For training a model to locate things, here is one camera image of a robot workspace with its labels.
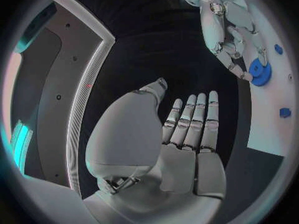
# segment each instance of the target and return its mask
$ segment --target teal light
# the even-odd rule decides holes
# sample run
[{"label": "teal light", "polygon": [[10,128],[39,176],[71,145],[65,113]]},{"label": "teal light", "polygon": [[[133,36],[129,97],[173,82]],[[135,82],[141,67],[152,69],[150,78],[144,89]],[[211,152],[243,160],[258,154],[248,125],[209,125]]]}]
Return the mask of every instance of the teal light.
[{"label": "teal light", "polygon": [[25,144],[25,140],[26,140],[28,131],[29,131],[29,129],[26,126],[23,126],[21,128],[21,131],[20,131],[20,133],[17,137],[16,143],[15,143],[14,161],[18,167],[20,166],[21,154],[22,154],[23,146]]}]

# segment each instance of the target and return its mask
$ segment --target cyan light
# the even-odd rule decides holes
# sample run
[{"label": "cyan light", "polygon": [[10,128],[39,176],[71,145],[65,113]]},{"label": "cyan light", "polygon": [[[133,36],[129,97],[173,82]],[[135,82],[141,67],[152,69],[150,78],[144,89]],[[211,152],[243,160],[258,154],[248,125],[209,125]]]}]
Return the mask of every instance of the cyan light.
[{"label": "cyan light", "polygon": [[22,154],[23,146],[25,144],[28,131],[29,129],[23,125],[15,143],[14,161],[18,167],[20,166],[21,154]]}]

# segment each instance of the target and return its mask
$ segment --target robot finger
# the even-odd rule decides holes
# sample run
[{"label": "robot finger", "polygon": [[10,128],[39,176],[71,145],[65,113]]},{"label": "robot finger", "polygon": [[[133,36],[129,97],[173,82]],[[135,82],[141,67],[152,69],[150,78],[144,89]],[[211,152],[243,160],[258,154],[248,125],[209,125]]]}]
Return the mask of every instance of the robot finger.
[{"label": "robot finger", "polygon": [[182,149],[197,149],[203,127],[204,112],[206,106],[206,95],[200,93],[197,97],[195,111],[191,120]]},{"label": "robot finger", "polygon": [[216,150],[219,126],[218,111],[218,94],[216,91],[211,91],[209,94],[209,108],[207,120],[204,126],[202,141],[200,144],[201,150]]},{"label": "robot finger", "polygon": [[178,121],[180,111],[182,109],[182,105],[183,105],[182,100],[176,99],[169,113],[169,116],[167,117],[166,122],[164,123],[163,138],[162,138],[164,144],[168,144],[170,141],[175,125]]},{"label": "robot finger", "polygon": [[171,143],[176,144],[177,146],[182,146],[187,131],[190,127],[190,122],[193,116],[194,108],[196,104],[196,96],[191,95],[188,98],[187,104],[184,108],[184,111],[178,120],[177,126],[173,132],[173,135],[170,139]]}]

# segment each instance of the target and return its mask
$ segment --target robotic hand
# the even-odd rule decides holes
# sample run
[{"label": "robotic hand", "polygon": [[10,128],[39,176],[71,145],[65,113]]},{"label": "robotic hand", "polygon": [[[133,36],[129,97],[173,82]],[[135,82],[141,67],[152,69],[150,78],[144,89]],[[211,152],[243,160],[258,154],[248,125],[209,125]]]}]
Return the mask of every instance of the robotic hand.
[{"label": "robotic hand", "polygon": [[[243,71],[233,59],[242,57],[246,49],[245,40],[250,41],[256,48],[258,60],[263,67],[267,66],[267,56],[261,35],[248,12],[245,0],[186,1],[200,8],[202,32],[208,49],[230,72],[240,79],[251,82],[252,74]],[[233,41],[225,41],[224,16],[235,25],[227,27]]]},{"label": "robotic hand", "polygon": [[86,164],[100,190],[84,202],[100,223],[208,223],[224,199],[218,94],[209,94],[206,119],[205,94],[191,95],[184,109],[177,99],[162,127],[166,89],[161,78],[125,94],[91,134]]}]

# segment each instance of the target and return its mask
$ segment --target blue gear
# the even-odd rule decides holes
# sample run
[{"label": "blue gear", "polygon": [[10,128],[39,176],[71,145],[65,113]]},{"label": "blue gear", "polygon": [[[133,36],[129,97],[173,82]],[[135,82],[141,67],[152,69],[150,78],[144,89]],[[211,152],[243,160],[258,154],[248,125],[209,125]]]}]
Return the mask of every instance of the blue gear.
[{"label": "blue gear", "polygon": [[255,86],[263,86],[271,78],[271,65],[267,62],[266,66],[263,66],[257,58],[251,63],[249,73],[253,76],[252,84]]}]

